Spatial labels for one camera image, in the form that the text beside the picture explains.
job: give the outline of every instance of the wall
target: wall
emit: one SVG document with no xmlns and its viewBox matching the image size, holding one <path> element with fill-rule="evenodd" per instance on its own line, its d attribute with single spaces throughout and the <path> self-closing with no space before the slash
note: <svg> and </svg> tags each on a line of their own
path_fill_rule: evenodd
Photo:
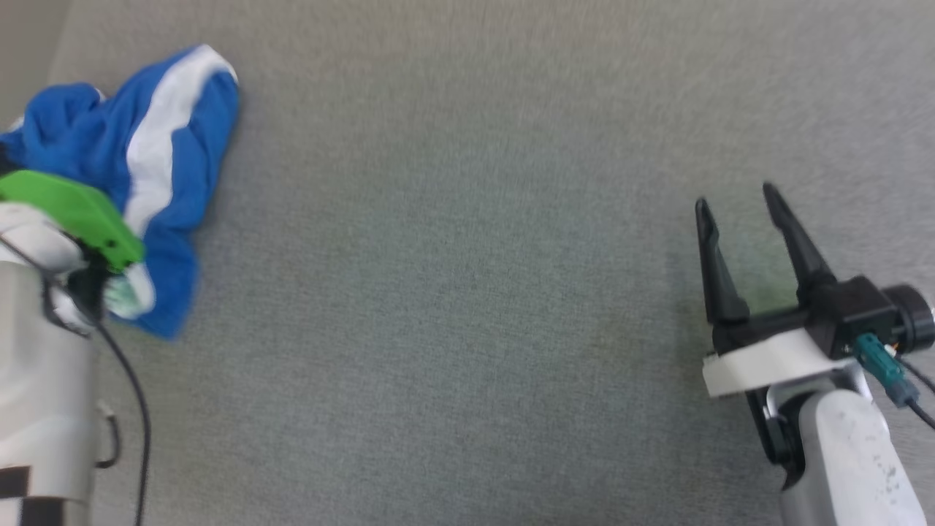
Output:
<svg viewBox="0 0 935 526">
<path fill-rule="evenodd" d="M 0 0 L 0 129 L 46 85 L 70 0 Z"/>
</svg>

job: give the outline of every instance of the white stripe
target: white stripe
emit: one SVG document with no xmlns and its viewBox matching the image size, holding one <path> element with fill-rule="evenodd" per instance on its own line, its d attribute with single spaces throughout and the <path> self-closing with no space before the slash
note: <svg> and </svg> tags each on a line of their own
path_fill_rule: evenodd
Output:
<svg viewBox="0 0 935 526">
<path fill-rule="evenodd" d="M 126 149 L 131 188 L 123 221 L 138 238 L 146 235 L 150 220 L 172 202 L 172 134 L 188 125 L 205 83 L 220 72 L 237 81 L 234 68 L 203 45 L 172 65 L 152 92 L 150 107 Z M 126 277 L 137 295 L 140 314 L 151 311 L 156 297 L 146 265 L 127 269 Z"/>
</svg>

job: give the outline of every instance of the blue and white cloth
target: blue and white cloth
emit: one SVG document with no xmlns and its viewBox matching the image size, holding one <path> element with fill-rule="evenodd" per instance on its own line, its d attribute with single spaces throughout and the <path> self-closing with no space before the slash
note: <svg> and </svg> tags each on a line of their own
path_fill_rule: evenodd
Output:
<svg viewBox="0 0 935 526">
<path fill-rule="evenodd" d="M 164 338 L 192 303 L 189 233 L 214 191 L 237 102 L 234 68 L 203 45 L 144 68 L 110 99 L 90 84 L 47 88 L 0 134 L 13 163 L 110 197 L 146 256 L 111 280 L 107 306 Z"/>
</svg>

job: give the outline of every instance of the cable connector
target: cable connector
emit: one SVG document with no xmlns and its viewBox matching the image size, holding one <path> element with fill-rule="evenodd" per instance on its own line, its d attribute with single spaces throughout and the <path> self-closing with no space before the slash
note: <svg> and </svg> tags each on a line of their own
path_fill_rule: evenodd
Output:
<svg viewBox="0 0 935 526">
<path fill-rule="evenodd" d="M 876 378 L 886 391 L 886 396 L 899 409 L 919 399 L 919 390 L 906 378 L 899 362 L 886 351 L 886 346 L 876 335 L 861 334 L 855 340 L 854 356 L 860 365 Z"/>
</svg>

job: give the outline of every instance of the gray carpet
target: gray carpet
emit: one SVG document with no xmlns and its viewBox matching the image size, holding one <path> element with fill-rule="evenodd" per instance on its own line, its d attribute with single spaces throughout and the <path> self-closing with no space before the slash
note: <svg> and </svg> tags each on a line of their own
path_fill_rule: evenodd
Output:
<svg viewBox="0 0 935 526">
<path fill-rule="evenodd" d="M 148 523 L 778 524 L 782 471 L 701 380 L 693 202 L 757 309 L 795 290 L 764 180 L 840 275 L 935 291 L 932 27 L 928 0 L 75 0 L 53 81 L 203 41 L 243 93 L 184 335 L 118 330 Z M 95 508 L 125 524 L 136 412 L 102 368 L 130 436 Z M 882 406 L 935 519 L 935 434 Z"/>
</svg>

